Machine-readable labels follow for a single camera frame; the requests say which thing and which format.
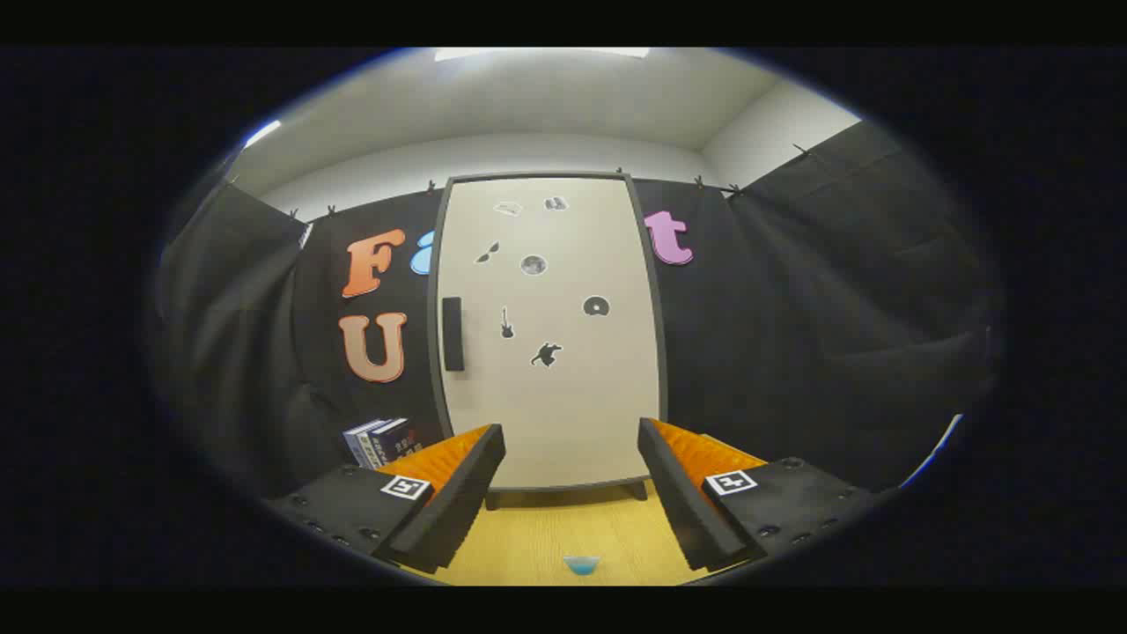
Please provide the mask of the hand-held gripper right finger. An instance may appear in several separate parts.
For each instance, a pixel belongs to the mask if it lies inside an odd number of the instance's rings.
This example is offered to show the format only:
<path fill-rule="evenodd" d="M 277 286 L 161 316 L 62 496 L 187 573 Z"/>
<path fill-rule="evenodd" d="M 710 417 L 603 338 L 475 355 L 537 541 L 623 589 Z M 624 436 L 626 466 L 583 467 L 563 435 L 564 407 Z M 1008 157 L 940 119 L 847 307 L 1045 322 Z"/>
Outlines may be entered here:
<path fill-rule="evenodd" d="M 760 459 L 656 418 L 640 418 L 637 450 L 693 570 L 788 557 L 877 504 L 875 493 L 809 461 Z"/>

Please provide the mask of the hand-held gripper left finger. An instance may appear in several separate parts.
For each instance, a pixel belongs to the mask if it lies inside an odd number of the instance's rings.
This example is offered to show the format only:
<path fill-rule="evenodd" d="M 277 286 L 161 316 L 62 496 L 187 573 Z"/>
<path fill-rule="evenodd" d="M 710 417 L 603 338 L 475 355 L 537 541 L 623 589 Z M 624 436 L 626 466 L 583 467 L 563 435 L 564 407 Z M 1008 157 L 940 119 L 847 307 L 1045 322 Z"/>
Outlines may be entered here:
<path fill-rule="evenodd" d="M 483 425 L 384 467 L 331 468 L 264 502 L 339 550 L 434 573 L 465 541 L 505 453 L 502 425 Z"/>

